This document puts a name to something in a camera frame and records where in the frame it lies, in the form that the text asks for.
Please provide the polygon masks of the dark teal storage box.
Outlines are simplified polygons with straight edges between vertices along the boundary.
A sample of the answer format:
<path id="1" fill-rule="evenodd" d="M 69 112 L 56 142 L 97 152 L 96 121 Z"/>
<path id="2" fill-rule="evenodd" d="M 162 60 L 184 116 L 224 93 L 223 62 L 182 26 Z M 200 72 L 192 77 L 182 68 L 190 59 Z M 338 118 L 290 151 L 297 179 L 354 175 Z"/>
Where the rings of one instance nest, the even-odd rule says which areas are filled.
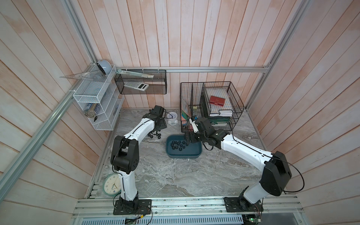
<path id="1" fill-rule="evenodd" d="M 198 158 L 202 154 L 202 144 L 187 142 L 184 135 L 170 135 L 166 139 L 166 153 L 170 158 Z"/>

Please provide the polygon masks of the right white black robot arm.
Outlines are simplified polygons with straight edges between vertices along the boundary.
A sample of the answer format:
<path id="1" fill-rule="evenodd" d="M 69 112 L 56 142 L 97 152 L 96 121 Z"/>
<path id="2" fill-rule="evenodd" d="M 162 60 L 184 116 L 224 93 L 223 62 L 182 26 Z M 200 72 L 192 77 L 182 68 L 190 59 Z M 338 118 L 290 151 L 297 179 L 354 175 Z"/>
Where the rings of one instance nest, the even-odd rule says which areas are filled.
<path id="1" fill-rule="evenodd" d="M 287 192 L 286 186 L 292 178 L 292 164 L 287 161 L 284 153 L 271 153 L 247 144 L 228 131 L 215 129 L 207 118 L 193 116 L 189 122 L 193 130 L 185 133 L 186 141 L 207 143 L 211 147 L 230 152 L 262 172 L 260 181 L 251 187 L 247 186 L 237 198 L 224 197 L 227 212 L 261 213 L 265 197 L 279 197 Z"/>

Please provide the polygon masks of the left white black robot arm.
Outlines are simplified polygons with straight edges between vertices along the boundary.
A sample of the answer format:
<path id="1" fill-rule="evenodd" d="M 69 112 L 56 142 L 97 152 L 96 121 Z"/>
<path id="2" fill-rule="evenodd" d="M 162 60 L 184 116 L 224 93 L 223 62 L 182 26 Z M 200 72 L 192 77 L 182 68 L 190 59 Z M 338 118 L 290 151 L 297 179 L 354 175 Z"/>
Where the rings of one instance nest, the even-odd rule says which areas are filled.
<path id="1" fill-rule="evenodd" d="M 114 213 L 135 214 L 139 209 L 139 196 L 135 182 L 135 169 L 139 164 L 139 145 L 153 131 L 167 128 L 165 109 L 155 106 L 127 134 L 114 138 L 111 165 L 120 178 L 120 196 L 114 204 Z"/>

